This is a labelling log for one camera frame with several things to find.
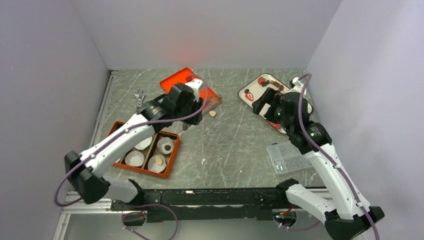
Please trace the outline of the oval white chocolate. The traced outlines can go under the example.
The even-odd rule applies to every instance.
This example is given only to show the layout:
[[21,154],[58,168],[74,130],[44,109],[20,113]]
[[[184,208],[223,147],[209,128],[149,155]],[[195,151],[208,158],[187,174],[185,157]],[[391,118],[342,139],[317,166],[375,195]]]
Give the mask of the oval white chocolate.
[[162,158],[161,158],[160,156],[156,156],[156,157],[154,158],[154,161],[155,161],[155,163],[156,163],[158,166],[163,165],[163,160],[162,160]]

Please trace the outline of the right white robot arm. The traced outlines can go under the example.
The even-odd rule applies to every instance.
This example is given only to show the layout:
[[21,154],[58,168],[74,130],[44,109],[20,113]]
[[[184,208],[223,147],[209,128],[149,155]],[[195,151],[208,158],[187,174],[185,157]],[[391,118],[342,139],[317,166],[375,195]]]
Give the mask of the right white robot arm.
[[252,112],[259,115],[265,105],[269,107],[264,119],[284,129],[290,143],[317,171],[332,198],[326,200],[291,178],[276,186],[276,203],[282,208],[292,204],[306,210],[324,224],[333,240],[352,240],[368,229],[379,239],[376,223],[385,217],[384,211],[361,195],[339,160],[325,127],[310,119],[308,102],[302,93],[281,93],[269,87],[251,103]]

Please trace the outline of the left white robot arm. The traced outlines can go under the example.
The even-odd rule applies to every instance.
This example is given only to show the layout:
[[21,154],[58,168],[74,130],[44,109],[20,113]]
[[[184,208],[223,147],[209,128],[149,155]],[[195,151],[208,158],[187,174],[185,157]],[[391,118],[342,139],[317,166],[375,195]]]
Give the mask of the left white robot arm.
[[144,102],[126,123],[100,143],[81,153],[67,153],[65,179],[80,199],[89,205],[110,198],[131,210],[139,209],[145,202],[143,189],[132,179],[107,180],[105,173],[118,158],[174,122],[198,125],[208,100],[200,94],[206,88],[207,84],[198,78],[177,83],[168,93]]

